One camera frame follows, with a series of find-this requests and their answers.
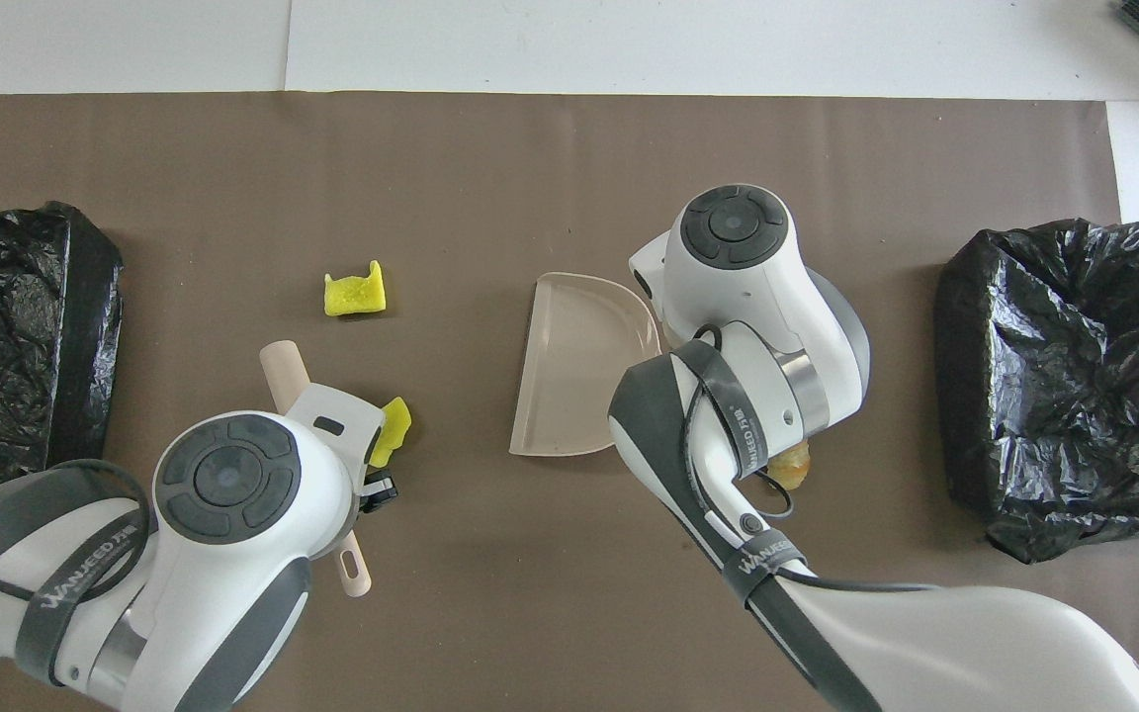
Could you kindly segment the beige plastic dustpan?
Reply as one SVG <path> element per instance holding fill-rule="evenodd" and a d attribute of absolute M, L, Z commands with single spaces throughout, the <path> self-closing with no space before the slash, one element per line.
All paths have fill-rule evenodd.
<path fill-rule="evenodd" d="M 655 355 L 658 328 L 633 290 L 574 272 L 539 276 L 511 455 L 574 457 L 613 447 L 607 408 L 621 375 Z"/>

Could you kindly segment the crumpled black bagged bin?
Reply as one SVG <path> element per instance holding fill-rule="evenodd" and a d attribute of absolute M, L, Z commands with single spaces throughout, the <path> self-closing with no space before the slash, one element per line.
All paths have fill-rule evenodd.
<path fill-rule="evenodd" d="M 932 306 L 949 496 L 1038 564 L 1139 537 L 1139 222 L 984 229 Z"/>

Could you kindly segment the long striped croissant piece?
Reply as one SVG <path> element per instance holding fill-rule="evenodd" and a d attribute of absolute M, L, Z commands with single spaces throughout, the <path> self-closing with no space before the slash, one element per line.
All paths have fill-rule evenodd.
<path fill-rule="evenodd" d="M 795 490 L 798 488 L 811 469 L 810 447 L 806 440 L 800 441 L 795 447 L 771 457 L 767 463 L 767 475 L 777 482 L 782 490 Z"/>

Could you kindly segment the beige brush with black bristles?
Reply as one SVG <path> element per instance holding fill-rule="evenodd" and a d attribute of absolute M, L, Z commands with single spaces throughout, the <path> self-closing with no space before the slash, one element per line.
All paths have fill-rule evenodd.
<path fill-rule="evenodd" d="M 267 344 L 259 351 L 259 362 L 265 374 L 267 387 L 277 414 L 289 414 L 290 406 L 297 402 L 310 384 L 297 342 L 276 341 Z M 339 533 L 326 554 L 341 576 L 343 594 L 360 598 L 371 590 L 372 578 L 353 527 Z"/>

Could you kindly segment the notched yellow sponge piece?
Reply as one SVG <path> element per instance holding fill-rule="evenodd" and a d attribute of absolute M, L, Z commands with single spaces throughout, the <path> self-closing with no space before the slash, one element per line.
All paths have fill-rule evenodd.
<path fill-rule="evenodd" d="M 354 316 L 383 312 L 388 306 L 383 265 L 372 260 L 367 276 L 345 276 L 334 279 L 322 276 L 322 310 L 326 316 Z"/>

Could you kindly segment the wedge yellow sponge piece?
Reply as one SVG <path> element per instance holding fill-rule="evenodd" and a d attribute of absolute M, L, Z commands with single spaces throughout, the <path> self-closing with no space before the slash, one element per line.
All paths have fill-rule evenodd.
<path fill-rule="evenodd" d="M 410 409 L 402 396 L 394 396 L 388 404 L 383 406 L 383 415 L 385 420 L 380 432 L 376 434 L 371 455 L 368 456 L 368 465 L 374 469 L 382 469 L 390 465 L 394 452 L 405 443 L 405 434 L 412 424 Z"/>

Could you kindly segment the brown paper table mat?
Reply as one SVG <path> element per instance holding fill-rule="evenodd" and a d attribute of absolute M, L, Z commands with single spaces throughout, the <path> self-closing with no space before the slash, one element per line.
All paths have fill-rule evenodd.
<path fill-rule="evenodd" d="M 205 416 L 271 406 L 259 350 L 402 396 L 374 576 L 313 565 L 239 712 L 828 712 L 613 449 L 509 451 L 538 276 L 634 288 L 697 194 L 764 186 L 872 347 L 862 410 L 811 441 L 782 527 L 820 576 L 1011 586 L 1139 663 L 1139 538 L 1022 565 L 949 499 L 932 361 L 941 267 L 978 230 L 1121 220 L 1093 101 L 731 96 L 0 96 L 0 211 L 59 200 L 121 249 L 105 456 L 149 478 Z M 388 306 L 326 316 L 383 265 Z"/>

